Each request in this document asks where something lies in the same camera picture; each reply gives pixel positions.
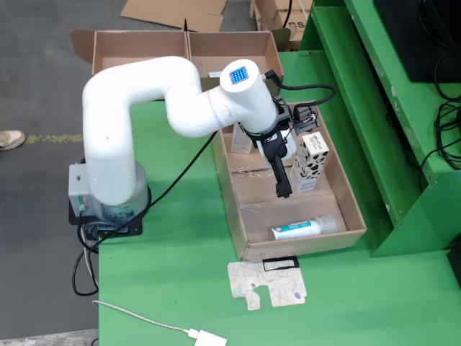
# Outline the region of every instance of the yellow floor marking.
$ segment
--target yellow floor marking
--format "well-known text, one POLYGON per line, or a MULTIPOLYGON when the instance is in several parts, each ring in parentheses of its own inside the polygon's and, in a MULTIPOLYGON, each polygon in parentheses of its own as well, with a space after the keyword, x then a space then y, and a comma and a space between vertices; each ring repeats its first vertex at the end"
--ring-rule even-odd
POLYGON ((28 136, 26 144, 35 144, 42 142, 51 143, 67 143, 67 142, 83 142, 84 135, 61 135, 61 136, 28 136))

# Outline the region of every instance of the blue led display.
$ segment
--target blue led display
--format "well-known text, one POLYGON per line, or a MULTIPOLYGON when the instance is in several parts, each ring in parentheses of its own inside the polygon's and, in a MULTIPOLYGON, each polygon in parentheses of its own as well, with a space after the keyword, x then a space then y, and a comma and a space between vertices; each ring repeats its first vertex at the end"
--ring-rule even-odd
POLYGON ((248 74, 246 73, 245 67, 240 67, 230 73, 230 80, 232 81, 232 84, 240 83, 245 79, 248 79, 248 74))

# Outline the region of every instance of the black monitor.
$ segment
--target black monitor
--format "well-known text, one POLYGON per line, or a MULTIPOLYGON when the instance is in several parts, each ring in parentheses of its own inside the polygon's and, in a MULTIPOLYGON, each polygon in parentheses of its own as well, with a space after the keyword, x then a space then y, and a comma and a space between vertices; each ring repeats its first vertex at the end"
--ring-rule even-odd
POLYGON ((411 81, 461 81, 460 0, 375 0, 411 81))

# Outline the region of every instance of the white power adapter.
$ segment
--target white power adapter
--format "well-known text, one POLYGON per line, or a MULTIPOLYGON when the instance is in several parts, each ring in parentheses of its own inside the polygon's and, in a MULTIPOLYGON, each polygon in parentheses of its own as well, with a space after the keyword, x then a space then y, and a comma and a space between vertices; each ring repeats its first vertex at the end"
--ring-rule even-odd
POLYGON ((225 346, 227 339, 219 337, 217 335, 206 332, 205 330, 197 331, 195 329, 189 329, 187 334, 192 339, 196 339, 194 346, 225 346))

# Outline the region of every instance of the cardboard box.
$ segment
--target cardboard box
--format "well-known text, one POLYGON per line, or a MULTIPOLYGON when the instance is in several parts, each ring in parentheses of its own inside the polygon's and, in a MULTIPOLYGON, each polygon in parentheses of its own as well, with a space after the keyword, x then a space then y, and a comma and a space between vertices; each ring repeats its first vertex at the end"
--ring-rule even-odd
POLYGON ((72 30, 71 39, 76 54, 93 65, 93 74, 161 56, 189 59, 184 31, 72 30))
POLYGON ((219 32, 225 0, 127 0, 121 17, 190 30, 219 32))
MULTIPOLYGON (((241 260, 262 260, 354 246, 367 230, 359 206, 321 114, 321 132, 330 152, 314 190, 278 198, 276 180, 259 152, 230 152, 232 133, 213 140, 216 167, 229 229, 241 260), (339 233, 271 240, 270 228, 330 214, 339 233)), ((292 161, 284 161, 286 170, 292 161)))
MULTIPOLYGON (((256 63, 262 74, 274 70, 283 80, 283 68, 271 32, 188 32, 189 55, 197 67, 203 91, 219 85, 219 77, 210 72, 221 72, 237 59, 256 63)), ((272 96, 279 94, 273 81, 266 81, 272 96)))
MULTIPOLYGON (((307 22, 306 17, 309 17, 313 0, 302 0, 301 3, 303 4, 305 13, 303 13, 297 0, 293 0, 292 3, 292 11, 288 23, 296 31, 290 38, 287 50, 297 50, 300 47, 307 22)), ((288 5, 289 0, 256 0, 255 12, 258 9, 261 16, 259 27, 263 27, 265 30, 281 29, 287 18, 288 5)))

